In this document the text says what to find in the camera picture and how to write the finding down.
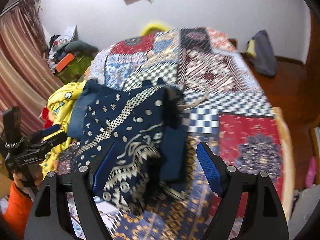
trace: patchwork quilt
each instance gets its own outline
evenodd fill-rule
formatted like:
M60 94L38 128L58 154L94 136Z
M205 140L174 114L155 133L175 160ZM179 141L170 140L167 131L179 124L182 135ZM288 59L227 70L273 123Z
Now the patchwork quilt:
M183 88L182 124L187 126L186 200L155 197L140 216L124 213L115 239L201 239L214 196L196 158L205 141L227 165L243 172L269 173L282 195L283 160L274 113L248 66L228 37L208 27L185 28L121 41L94 59L89 79L115 90L130 91L162 78ZM245 209L241 200L230 234L240 229Z

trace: black wrist strap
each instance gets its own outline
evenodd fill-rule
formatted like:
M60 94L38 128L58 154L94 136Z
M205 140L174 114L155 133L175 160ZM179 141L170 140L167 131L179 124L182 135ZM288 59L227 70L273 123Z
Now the black wrist strap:
M19 187L17 187L16 184L14 184L14 186L16 187L16 189L17 189L22 195L24 195L24 196L27 197L27 198L30 198L30 196L29 196L27 193L23 192Z

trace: metal screw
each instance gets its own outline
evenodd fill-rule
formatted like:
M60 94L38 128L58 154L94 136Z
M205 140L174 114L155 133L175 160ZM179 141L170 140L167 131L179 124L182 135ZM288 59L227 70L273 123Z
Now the metal screw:
M227 169L228 169L228 171L230 171L230 172L235 172L235 171L236 171L236 167L235 167L235 166L232 166L232 165L228 166Z
M47 174L47 176L49 177L49 178L51 178L51 177L53 177L54 176L54 171L49 171L48 172L48 174Z
M268 177L268 173L266 173L265 171L261 171L260 175L261 177L264 177L264 178Z
M79 168L79 171L80 171L80 172L85 172L85 171L87 171L87 169L88 169L87 166L81 166L81 167Z

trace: yellow blanket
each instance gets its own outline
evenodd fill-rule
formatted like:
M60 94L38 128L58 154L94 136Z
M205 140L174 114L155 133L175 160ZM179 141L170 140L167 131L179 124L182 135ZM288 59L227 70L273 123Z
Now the yellow blanket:
M53 125L59 124L61 129L55 133L44 138L44 140L60 133L67 132L70 117L75 101L81 94L86 81L82 83L69 83L62 88L55 91L48 99L47 108L55 116ZM55 162L58 159L59 154L67 149L71 143L72 138L68 139L56 147L52 148L51 152L46 155L46 160L41 164L44 177L49 171L53 171L55 168Z

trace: orange sleeve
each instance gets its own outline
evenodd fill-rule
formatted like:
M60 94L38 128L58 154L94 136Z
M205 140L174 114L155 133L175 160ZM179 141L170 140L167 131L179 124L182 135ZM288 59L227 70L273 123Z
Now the orange sleeve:
M20 239L23 239L31 207L31 199L21 194L17 190L15 183L12 182L8 208L3 217Z

